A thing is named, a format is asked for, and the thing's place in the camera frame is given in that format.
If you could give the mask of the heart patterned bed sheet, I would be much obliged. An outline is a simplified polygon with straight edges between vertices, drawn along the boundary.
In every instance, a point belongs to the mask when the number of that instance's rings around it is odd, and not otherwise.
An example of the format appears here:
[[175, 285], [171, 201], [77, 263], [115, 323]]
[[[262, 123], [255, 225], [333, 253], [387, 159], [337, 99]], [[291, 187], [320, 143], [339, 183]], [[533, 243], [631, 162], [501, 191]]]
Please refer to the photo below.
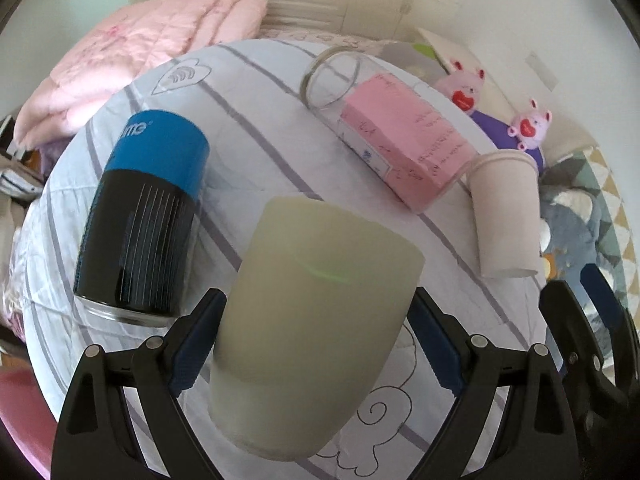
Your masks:
[[359, 51], [375, 50], [386, 46], [386, 44], [394, 43], [394, 40], [388, 39], [377, 40], [341, 35], [326, 30], [296, 28], [262, 28], [258, 32], [258, 38], [318, 42], [318, 44], [326, 44], [331, 47], [350, 47]]

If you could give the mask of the pale green cup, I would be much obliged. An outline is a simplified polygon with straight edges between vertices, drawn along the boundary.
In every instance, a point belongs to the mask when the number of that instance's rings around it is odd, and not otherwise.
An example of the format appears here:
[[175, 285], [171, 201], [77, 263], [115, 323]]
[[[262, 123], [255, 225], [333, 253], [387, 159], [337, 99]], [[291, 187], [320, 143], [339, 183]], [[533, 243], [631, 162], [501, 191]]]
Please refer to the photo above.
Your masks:
[[419, 248], [306, 197], [265, 206], [224, 307], [210, 418], [268, 460], [320, 451], [387, 361], [422, 274]]

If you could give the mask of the striped white table cover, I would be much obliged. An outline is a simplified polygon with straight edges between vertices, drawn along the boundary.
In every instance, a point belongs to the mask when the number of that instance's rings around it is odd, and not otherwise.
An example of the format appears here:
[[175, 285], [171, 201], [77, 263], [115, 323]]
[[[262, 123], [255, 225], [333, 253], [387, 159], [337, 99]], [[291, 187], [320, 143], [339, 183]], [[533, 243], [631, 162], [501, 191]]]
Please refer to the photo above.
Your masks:
[[[420, 285], [471, 334], [502, 348], [544, 339], [540, 278], [480, 275], [468, 188], [452, 186], [416, 216], [298, 99], [322, 44], [250, 40], [191, 53], [151, 70], [102, 107], [70, 141], [14, 246], [32, 368], [50, 411], [89, 344], [137, 348], [161, 330], [88, 313], [73, 295], [79, 244], [99, 178], [131, 115], [169, 110], [188, 118], [210, 146], [183, 307], [209, 287], [227, 294], [265, 204], [276, 196], [326, 200], [380, 222], [420, 247]], [[318, 455], [276, 463], [243, 453], [212, 424], [206, 363], [180, 405], [227, 479], [405, 479], [438, 433], [454, 397], [404, 328], [360, 411]]]

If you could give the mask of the blue and black can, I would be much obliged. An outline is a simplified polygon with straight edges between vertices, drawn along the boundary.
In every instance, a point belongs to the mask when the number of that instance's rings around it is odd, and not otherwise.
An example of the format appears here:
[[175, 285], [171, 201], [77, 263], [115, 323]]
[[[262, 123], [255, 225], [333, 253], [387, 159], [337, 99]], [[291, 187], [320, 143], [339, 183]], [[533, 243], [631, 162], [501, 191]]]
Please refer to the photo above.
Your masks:
[[179, 314], [209, 144], [166, 110], [132, 115], [107, 159], [79, 249], [74, 294], [102, 318], [163, 327]]

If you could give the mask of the folded pink quilt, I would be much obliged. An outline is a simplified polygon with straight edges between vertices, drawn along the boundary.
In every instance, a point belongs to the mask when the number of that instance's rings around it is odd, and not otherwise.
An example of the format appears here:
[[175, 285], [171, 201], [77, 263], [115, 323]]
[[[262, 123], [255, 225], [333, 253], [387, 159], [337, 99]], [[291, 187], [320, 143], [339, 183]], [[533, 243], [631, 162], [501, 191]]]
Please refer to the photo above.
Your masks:
[[258, 36], [267, 0], [146, 0], [99, 22], [58, 61], [17, 114], [26, 151], [74, 136], [111, 96], [173, 58]]

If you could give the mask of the grey pillow with green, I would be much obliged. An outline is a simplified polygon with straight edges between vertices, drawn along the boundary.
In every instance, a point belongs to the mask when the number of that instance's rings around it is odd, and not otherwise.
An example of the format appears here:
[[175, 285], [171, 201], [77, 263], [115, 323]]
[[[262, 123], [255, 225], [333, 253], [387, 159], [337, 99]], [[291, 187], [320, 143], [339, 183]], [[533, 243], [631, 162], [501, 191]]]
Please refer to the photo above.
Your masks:
[[430, 44], [392, 42], [382, 47], [378, 57], [426, 82], [434, 82], [447, 75]]

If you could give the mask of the beige cloth pile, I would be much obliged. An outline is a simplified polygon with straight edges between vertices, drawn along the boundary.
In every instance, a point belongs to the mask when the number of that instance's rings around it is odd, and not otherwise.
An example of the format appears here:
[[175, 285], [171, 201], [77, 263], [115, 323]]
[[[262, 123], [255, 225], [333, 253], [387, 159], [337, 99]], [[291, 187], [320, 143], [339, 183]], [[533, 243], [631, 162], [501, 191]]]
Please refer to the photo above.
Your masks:
[[40, 197], [46, 180], [38, 172], [39, 156], [14, 140], [15, 119], [1, 119], [1, 226], [22, 225], [28, 206]]

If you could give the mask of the pink plush bunny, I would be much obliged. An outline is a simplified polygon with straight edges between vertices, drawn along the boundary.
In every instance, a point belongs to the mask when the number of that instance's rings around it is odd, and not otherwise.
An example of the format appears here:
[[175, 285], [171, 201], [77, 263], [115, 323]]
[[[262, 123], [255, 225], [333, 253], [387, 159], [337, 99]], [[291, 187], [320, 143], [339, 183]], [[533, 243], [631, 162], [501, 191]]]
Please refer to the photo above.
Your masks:
[[552, 123], [552, 111], [542, 110], [535, 99], [529, 100], [530, 109], [514, 116], [508, 127], [508, 136], [516, 140], [520, 151], [541, 147]]
[[454, 58], [451, 64], [454, 66], [454, 71], [436, 81], [434, 88], [450, 99], [462, 112], [472, 115], [480, 104], [486, 72], [478, 67], [469, 72], [460, 61]]

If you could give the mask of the blue grey patterned blanket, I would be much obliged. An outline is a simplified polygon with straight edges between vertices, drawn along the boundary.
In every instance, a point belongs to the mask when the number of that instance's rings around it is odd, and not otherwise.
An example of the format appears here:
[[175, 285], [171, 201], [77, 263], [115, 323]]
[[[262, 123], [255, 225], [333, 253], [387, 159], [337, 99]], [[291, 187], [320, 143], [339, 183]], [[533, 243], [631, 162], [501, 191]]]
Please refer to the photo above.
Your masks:
[[588, 263], [598, 266], [623, 307], [639, 307], [639, 268], [634, 237], [612, 169], [600, 148], [567, 156], [540, 178], [540, 211], [549, 239], [542, 255], [547, 278], [564, 280], [582, 306], [580, 284]]

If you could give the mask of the glass with pink paper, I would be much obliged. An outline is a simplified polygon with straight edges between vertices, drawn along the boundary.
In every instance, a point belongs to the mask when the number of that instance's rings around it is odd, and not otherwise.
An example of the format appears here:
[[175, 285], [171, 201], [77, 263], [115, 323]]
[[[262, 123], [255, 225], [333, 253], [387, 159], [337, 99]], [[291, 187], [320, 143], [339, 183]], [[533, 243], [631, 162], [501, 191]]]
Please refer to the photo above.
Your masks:
[[314, 58], [299, 97], [416, 214], [477, 156], [434, 105], [370, 56], [345, 47]]

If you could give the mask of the purple cushion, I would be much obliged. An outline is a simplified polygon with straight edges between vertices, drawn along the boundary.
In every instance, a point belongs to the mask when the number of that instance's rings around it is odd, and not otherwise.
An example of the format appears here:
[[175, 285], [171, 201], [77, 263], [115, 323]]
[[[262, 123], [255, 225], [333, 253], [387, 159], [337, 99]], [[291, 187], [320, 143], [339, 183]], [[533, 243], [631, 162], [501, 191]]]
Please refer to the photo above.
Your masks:
[[[484, 131], [489, 140], [495, 144], [496, 148], [499, 150], [518, 150], [518, 139], [508, 135], [508, 124], [505, 124], [495, 117], [486, 115], [479, 110], [476, 110], [471, 115], [471, 118]], [[539, 172], [544, 171], [546, 163], [544, 162], [544, 155], [540, 148], [527, 150], [525, 154], [536, 162]]]

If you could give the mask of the white wall switch plate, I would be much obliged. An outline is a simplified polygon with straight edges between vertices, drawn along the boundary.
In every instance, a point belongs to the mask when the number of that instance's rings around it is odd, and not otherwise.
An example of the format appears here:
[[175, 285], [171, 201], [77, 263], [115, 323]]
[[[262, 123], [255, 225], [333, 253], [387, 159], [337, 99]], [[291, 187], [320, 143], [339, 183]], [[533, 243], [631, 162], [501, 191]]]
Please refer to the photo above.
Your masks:
[[550, 70], [549, 66], [539, 57], [539, 55], [530, 51], [525, 59], [527, 66], [536, 74], [542, 84], [549, 90], [553, 91], [559, 83], [559, 79]]

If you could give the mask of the white bed headboard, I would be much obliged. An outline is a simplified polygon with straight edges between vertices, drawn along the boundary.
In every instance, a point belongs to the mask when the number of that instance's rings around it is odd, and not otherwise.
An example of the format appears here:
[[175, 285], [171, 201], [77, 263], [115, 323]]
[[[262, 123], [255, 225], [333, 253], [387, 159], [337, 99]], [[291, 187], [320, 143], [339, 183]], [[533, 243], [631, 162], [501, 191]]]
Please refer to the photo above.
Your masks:
[[480, 61], [474, 54], [467, 48], [460, 46], [460, 44], [455, 44], [451, 40], [429, 30], [419, 28], [418, 33], [426, 44], [430, 44], [433, 47], [440, 64], [447, 71], [447, 75], [454, 71], [454, 66], [451, 64], [453, 58], [460, 61], [469, 72], [477, 67], [482, 68], [486, 72], [486, 80], [480, 96], [480, 104], [477, 105], [476, 110], [495, 117], [505, 124], [510, 124], [512, 118], [516, 115], [516, 110], [508, 102], [495, 81], [489, 76], [488, 71], [480, 65]]

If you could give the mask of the left pink plush bunny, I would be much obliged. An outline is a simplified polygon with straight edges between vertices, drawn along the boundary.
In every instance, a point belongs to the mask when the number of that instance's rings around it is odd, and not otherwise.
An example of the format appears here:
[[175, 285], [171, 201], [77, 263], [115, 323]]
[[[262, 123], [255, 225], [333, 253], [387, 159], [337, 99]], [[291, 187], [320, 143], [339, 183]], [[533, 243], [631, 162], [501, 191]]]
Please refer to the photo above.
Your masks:
[[454, 71], [436, 81], [434, 88], [450, 99], [462, 112], [472, 115], [480, 104], [486, 72], [478, 67], [469, 72], [460, 61], [454, 58], [451, 64], [454, 66]]

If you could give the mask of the white paper cup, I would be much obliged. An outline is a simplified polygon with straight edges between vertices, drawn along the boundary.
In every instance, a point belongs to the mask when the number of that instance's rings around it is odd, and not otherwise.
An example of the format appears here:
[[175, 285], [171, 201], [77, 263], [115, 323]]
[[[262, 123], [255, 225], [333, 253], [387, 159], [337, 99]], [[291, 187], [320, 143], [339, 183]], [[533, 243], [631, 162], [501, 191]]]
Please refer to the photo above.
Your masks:
[[538, 168], [527, 154], [499, 150], [468, 171], [480, 272], [485, 278], [529, 278], [540, 260]]

